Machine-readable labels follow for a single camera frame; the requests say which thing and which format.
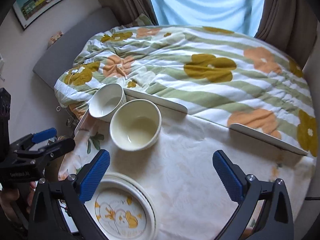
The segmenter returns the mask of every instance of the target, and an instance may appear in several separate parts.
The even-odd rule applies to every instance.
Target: floral bedding
[[[107,83],[180,103],[188,114],[240,123],[316,156],[316,119],[296,62],[275,47],[232,31],[151,25],[94,35],[55,85],[61,106],[80,119]]]

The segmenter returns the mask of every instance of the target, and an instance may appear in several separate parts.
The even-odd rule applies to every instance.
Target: light blue fabric
[[[202,25],[254,36],[264,0],[151,0],[159,25]]]

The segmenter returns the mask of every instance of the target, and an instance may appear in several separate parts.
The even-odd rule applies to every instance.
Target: metal screw
[[[68,177],[67,177],[68,180],[70,181],[73,181],[76,179],[76,175],[75,174],[70,174]]]
[[[39,181],[38,181],[40,184],[44,184],[45,183],[45,178],[41,178],[41,179],[39,179]]]
[[[256,179],[256,177],[254,175],[252,175],[252,174],[249,174],[249,175],[247,175],[247,179],[249,181],[254,181]]]
[[[276,182],[279,184],[279,185],[282,185],[284,184],[284,181],[283,179],[276,179]]]

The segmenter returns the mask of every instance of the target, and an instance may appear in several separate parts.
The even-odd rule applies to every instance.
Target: stacked plate
[[[85,206],[109,240],[153,240],[157,235],[154,204],[128,176],[107,172]]]

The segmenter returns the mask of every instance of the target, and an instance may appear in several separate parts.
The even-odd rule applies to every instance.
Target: cartoon illustration on plate
[[[95,212],[105,231],[119,239],[137,238],[147,226],[146,214],[139,201],[120,189],[102,191],[96,199]]]

